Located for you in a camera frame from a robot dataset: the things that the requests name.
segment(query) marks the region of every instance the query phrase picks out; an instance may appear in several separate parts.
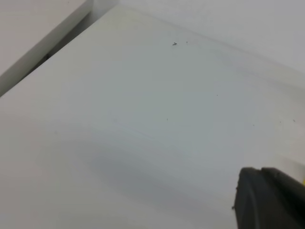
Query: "white surface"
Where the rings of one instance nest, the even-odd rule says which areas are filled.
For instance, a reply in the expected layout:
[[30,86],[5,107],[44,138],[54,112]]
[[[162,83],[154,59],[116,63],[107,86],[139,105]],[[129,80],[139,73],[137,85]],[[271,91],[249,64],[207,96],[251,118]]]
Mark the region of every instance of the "white surface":
[[0,1],[0,95],[91,10],[92,0]]
[[234,229],[241,167],[304,175],[304,88],[117,6],[0,98],[0,227]]
[[305,73],[303,0],[121,0],[157,18]]

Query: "white wall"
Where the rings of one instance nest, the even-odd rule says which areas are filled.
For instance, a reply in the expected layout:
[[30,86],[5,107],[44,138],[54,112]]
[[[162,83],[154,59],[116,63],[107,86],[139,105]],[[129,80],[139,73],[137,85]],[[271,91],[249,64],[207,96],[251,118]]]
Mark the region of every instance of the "white wall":
[[[118,0],[95,0],[77,35]],[[303,0],[121,0],[199,34],[305,72]]]

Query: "white table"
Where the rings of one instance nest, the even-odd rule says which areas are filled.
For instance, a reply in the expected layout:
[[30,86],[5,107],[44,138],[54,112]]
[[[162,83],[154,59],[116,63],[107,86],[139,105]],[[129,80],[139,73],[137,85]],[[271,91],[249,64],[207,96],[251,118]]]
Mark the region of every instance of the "white table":
[[92,0],[0,1],[0,96],[88,14]]
[[234,229],[241,167],[302,178],[304,88],[117,6],[0,98],[0,227]]

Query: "black object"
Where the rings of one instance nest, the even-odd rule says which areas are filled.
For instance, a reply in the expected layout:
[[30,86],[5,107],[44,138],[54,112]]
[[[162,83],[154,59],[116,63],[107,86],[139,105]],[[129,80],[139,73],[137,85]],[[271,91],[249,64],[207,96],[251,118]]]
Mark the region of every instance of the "black object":
[[276,168],[243,168],[234,209],[239,229],[305,229],[305,187]]

